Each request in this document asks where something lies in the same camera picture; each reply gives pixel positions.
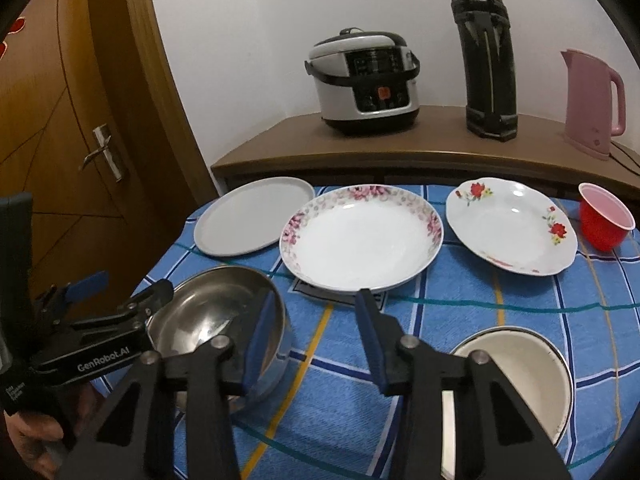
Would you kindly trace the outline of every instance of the red cup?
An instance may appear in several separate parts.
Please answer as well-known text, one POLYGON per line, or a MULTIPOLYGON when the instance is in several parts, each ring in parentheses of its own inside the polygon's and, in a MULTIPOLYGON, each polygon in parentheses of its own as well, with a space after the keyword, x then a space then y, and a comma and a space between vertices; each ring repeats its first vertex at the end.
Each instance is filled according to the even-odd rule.
POLYGON ((617 196, 603 187, 583 182, 578 190, 582 196, 582 234, 597 250, 613 250, 636 228, 634 216, 617 196))

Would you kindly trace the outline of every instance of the white plate with pink flowers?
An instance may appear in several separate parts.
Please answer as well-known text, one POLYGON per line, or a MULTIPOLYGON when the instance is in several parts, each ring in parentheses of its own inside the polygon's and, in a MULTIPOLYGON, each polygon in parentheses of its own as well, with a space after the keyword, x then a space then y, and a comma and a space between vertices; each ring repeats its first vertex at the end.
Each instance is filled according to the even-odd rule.
POLYGON ((442 246, 442 220, 421 196, 394 186, 349 186, 301 208, 280 236, 300 280, 354 294, 389 290, 424 270, 442 246))
POLYGON ((519 182, 468 180, 447 197, 447 221, 472 252, 505 270, 551 276, 575 259, 578 238, 564 212, 519 182))

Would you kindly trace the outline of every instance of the screw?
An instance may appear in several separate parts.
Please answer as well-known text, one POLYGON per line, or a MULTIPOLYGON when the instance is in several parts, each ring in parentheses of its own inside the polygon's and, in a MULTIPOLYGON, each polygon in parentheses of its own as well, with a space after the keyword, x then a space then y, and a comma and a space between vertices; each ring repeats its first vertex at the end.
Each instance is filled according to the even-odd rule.
POLYGON ((144 365, 152 365, 157 362, 160 358, 160 354, 158 352, 154 352, 153 350, 147 350, 146 352, 142 352, 140 355, 140 360, 144 365))
POLYGON ((491 356, 484 350, 474 350, 469 356, 479 365, 485 365, 491 360, 491 356))
POLYGON ((226 335, 217 335, 211 338, 210 343, 211 343, 211 346, 213 346, 213 348, 222 350, 223 348, 226 348, 229 346, 229 343, 231 343, 231 339, 229 339, 228 336, 226 335))
POLYGON ((405 334, 400 338, 400 344, 409 350, 417 348, 420 340, 415 335, 405 334))

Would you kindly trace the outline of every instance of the wooden shelf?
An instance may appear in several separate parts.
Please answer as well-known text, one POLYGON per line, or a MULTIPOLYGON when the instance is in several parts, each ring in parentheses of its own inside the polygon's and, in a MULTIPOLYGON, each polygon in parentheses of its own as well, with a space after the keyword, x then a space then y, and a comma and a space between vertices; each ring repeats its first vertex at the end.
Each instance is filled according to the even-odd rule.
MULTIPOLYGON (((468 132, 464 108, 423 106, 407 131, 345 137, 326 126, 320 114, 312 114, 283 120, 225 155, 211 170, 232 182, 274 174, 370 174, 375 180, 381 175, 437 177, 438 172, 449 180, 457 174, 496 174, 561 187, 590 181, 640 201, 640 177, 612 159, 597 160, 576 150, 562 138, 563 129, 557 121, 521 115, 518 136, 499 142, 468 132)), ((634 166, 619 149, 612 150, 634 166)))

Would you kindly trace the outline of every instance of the orange button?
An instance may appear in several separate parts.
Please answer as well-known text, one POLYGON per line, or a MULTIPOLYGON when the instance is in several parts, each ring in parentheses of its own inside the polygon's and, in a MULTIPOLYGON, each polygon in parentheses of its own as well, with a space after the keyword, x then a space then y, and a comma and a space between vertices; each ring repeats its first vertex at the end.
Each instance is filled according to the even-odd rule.
POLYGON ((378 97, 383 100, 391 99, 391 89, 388 86, 379 86, 378 97))

